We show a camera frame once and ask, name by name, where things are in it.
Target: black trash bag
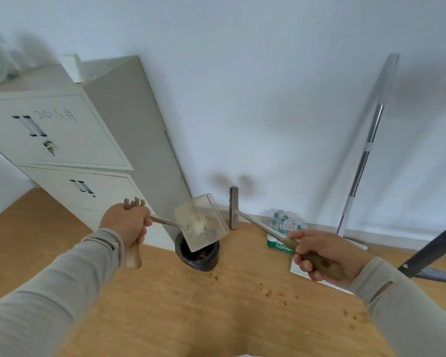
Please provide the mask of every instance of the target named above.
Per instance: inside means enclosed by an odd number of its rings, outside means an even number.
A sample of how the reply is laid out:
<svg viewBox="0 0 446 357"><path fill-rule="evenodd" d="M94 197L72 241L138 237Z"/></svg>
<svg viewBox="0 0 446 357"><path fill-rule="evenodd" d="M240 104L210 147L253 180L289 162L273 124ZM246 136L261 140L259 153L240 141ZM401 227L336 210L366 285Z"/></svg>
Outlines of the black trash bag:
<svg viewBox="0 0 446 357"><path fill-rule="evenodd" d="M179 258L185 264L201 272L209 272L216 267L219 250L220 241L216 241L196 252L190 252L190 248L182 233L177 235L177 239L175 240L175 252Z"/></svg>

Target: long-sleeve shirt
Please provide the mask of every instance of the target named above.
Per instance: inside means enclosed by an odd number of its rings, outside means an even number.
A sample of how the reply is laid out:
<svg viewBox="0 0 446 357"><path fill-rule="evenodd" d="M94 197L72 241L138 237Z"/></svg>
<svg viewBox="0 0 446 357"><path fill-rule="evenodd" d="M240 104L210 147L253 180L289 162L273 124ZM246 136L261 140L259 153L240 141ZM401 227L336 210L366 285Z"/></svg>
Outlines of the long-sleeve shirt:
<svg viewBox="0 0 446 357"><path fill-rule="evenodd" d="M0 357L56 354L123 261L121 238L103 228L0 299ZM371 260L350 289L399 357L446 357L446 312L383 259Z"/></svg>

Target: hand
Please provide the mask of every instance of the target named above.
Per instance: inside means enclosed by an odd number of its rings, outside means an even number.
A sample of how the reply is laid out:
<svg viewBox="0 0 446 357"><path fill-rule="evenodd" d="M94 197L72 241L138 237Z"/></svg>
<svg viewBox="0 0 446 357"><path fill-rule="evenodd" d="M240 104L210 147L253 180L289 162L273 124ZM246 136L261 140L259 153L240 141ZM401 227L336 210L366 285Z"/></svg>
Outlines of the hand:
<svg viewBox="0 0 446 357"><path fill-rule="evenodd" d="M99 228L112 229L119 234L126 247L136 240L142 244L147 233L146 227L152 225L149 216L149 208L133 207L125 210L124 204L116 204L104 213Z"/></svg>
<svg viewBox="0 0 446 357"><path fill-rule="evenodd" d="M302 271L308 272L312 280L317 282L326 280L344 289L349 288L356 276L375 257L373 254L354 246L351 242L336 234L320 230L298 230L292 232L289 238L292 240L300 239L300 244L297 246L296 254L294 255L294 262L299 265ZM301 257L302 254L309 251L316 252L322 257L339 263L347 278L335 281L324 276L320 271L314 270L312 263Z"/></svg>

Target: mop pole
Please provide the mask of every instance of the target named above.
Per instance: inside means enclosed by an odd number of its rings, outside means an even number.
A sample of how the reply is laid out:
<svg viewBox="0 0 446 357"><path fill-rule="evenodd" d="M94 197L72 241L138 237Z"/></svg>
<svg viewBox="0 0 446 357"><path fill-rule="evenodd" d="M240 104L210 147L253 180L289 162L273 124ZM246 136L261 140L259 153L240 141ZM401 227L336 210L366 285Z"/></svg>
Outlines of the mop pole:
<svg viewBox="0 0 446 357"><path fill-rule="evenodd" d="M393 80L395 79L399 57L399 54L388 55L385 65L381 71L385 75L382 76L383 79L381 82L380 94L377 100L377 107L375 108L375 113L373 114L369 135L367 137L367 141L365 142L365 146L363 147L362 156L360 157L359 166L357 167L357 172L355 173L355 178L353 179L349 196L345 202L342 218L340 219L339 227L337 228L337 234L341 237L343 237L345 228L347 227L347 222L349 221L350 210L352 209L353 201L355 199L355 193L357 193L360 179L362 179L363 169L365 168L365 164L367 164L367 159L373 145L373 140L375 139L375 133L377 132L378 124L380 123L381 114L383 113L383 109L387 104L388 96L390 95L393 87Z"/></svg>

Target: cabinet door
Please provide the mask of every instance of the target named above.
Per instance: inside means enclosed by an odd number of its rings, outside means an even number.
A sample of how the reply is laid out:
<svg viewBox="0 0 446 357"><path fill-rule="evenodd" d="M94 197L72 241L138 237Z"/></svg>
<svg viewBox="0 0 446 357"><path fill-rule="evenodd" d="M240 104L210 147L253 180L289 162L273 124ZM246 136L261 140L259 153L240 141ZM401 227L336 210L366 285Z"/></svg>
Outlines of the cabinet door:
<svg viewBox="0 0 446 357"><path fill-rule="evenodd" d="M21 166L31 179L63 204L92 230L99 227L104 212L125 198L145 200L128 174L46 166ZM145 205L154 214L152 206ZM175 250L174 243L161 224L147 229L145 244Z"/></svg>
<svg viewBox="0 0 446 357"><path fill-rule="evenodd" d="M82 95L0 100L0 152L15 163L132 170Z"/></svg>

